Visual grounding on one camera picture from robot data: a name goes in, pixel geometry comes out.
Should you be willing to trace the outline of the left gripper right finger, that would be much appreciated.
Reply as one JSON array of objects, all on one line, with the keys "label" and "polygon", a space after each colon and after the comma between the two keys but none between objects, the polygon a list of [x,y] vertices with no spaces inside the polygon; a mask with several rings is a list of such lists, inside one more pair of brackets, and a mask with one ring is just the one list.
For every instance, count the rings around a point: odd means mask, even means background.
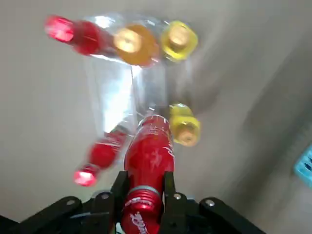
[{"label": "left gripper right finger", "polygon": [[264,234],[233,208],[216,197],[197,203],[176,191],[174,174],[165,172],[164,213],[160,234]]}]

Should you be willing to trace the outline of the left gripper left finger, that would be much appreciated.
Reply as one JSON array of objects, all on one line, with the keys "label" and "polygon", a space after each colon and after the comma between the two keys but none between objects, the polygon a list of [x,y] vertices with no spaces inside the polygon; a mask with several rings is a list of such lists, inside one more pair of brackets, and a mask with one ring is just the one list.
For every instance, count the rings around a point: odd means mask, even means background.
[{"label": "left gripper left finger", "polygon": [[67,196],[18,223],[0,218],[2,234],[114,234],[129,189],[128,173],[120,171],[108,191],[86,202]]}]

